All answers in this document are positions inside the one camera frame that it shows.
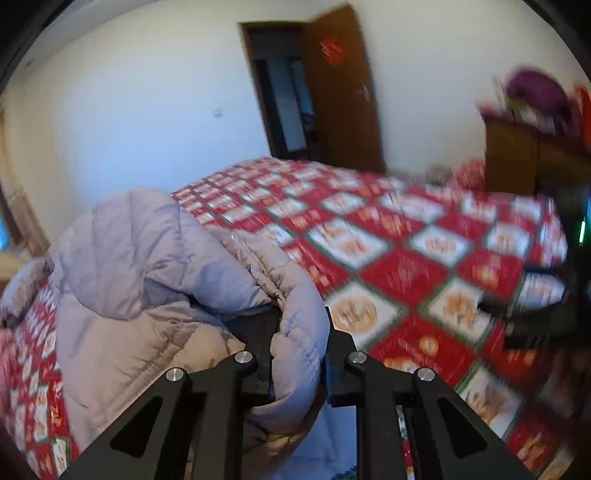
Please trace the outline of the striped pillow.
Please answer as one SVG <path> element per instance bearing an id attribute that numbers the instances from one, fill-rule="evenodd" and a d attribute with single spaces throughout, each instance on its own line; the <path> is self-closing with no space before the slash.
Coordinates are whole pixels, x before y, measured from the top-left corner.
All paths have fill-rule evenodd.
<path id="1" fill-rule="evenodd" d="M 23 320 L 51 270 L 48 256 L 35 258 L 7 283 L 1 296 L 2 328 L 14 329 Z"/>

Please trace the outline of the brown wooden door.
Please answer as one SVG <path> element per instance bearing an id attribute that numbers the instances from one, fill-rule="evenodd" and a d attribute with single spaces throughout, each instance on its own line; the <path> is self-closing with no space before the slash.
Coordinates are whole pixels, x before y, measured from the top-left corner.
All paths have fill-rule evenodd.
<path id="1" fill-rule="evenodd" d="M 318 42 L 337 36 L 346 49 L 345 62 L 332 68 Z M 325 163 L 363 172 L 384 174 L 377 102 L 372 70 L 356 10 L 346 3 L 304 25 L 301 59 L 318 129 L 318 144 Z M 356 94 L 366 84 L 372 94 L 367 103 Z"/>

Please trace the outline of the clothes pile on floor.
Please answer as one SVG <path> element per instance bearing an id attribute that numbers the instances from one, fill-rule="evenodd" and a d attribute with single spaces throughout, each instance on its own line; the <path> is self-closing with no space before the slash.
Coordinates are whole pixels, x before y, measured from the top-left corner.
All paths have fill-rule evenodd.
<path id="1" fill-rule="evenodd" d="M 388 175 L 409 184 L 442 186 L 453 178 L 454 172 L 449 166 L 433 165 L 421 172 L 390 167 Z"/>

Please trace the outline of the lilac quilted puffer jacket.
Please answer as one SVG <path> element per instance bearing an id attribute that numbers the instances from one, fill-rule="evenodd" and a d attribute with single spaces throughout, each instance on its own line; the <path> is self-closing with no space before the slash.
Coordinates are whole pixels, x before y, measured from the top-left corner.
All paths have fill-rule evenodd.
<path id="1" fill-rule="evenodd" d="M 247 417 L 242 471 L 269 479 L 280 470 L 318 416 L 329 340 L 321 295 L 283 250 L 204 227 L 168 194 L 137 188 L 79 217 L 50 259 L 56 356 L 80 449 L 166 370 L 205 370 L 242 350 L 230 320 L 276 306 L 274 398 Z"/>

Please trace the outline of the red patchwork bed quilt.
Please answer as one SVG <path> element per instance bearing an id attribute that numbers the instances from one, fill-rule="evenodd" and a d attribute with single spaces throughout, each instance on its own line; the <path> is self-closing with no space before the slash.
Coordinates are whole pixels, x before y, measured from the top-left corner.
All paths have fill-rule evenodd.
<path id="1" fill-rule="evenodd" d="M 276 159 L 242 162 L 166 194 L 204 227 L 252 233 L 283 250 L 315 284 L 329 327 L 351 332 L 364 349 L 410 315 L 442 328 L 523 396 L 505 441 L 533 475 L 558 479 L 571 466 L 560 358 L 505 349 L 502 323 L 477 308 L 485 295 L 514 300 L 526 265 L 565 259 L 550 199 Z M 60 477 L 84 450 L 64 402 L 51 273 L 23 320 L 1 327 L 1 423 L 43 479 Z M 354 478 L 354 426 L 352 410 L 320 408 L 273 478 Z"/>

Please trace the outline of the brown wooden dresser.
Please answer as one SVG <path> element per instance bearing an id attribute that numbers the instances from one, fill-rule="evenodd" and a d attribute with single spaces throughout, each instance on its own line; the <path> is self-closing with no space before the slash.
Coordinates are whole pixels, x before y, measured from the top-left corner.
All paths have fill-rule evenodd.
<path id="1" fill-rule="evenodd" d="M 590 182 L 590 150 L 566 136 L 484 110 L 488 192 L 550 195 Z"/>

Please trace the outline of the beige curtain right panel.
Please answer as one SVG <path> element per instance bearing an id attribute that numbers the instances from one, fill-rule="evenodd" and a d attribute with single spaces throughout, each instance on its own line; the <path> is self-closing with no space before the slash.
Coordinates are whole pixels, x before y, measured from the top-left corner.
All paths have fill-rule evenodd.
<path id="1" fill-rule="evenodd" d="M 1 112 L 1 210 L 16 247 L 24 248 L 33 257 L 47 252 L 50 241 L 9 155 L 4 112 Z"/>

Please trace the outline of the red double happiness decoration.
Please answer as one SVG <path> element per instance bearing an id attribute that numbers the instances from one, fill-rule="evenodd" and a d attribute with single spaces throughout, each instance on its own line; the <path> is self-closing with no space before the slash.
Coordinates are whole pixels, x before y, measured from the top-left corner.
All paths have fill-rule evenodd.
<path id="1" fill-rule="evenodd" d="M 342 42 L 337 36 L 325 37 L 318 42 L 322 52 L 322 58 L 332 68 L 339 68 L 346 59 L 346 49 L 342 46 Z"/>

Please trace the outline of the purple bag on dresser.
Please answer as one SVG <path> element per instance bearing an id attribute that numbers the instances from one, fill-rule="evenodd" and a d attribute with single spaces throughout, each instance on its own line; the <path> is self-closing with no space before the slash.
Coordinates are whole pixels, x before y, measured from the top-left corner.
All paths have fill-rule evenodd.
<path id="1" fill-rule="evenodd" d="M 506 94 L 536 110 L 554 122 L 556 130 L 564 130 L 571 119 L 569 97 L 562 86 L 541 70 L 518 69 L 506 84 Z"/>

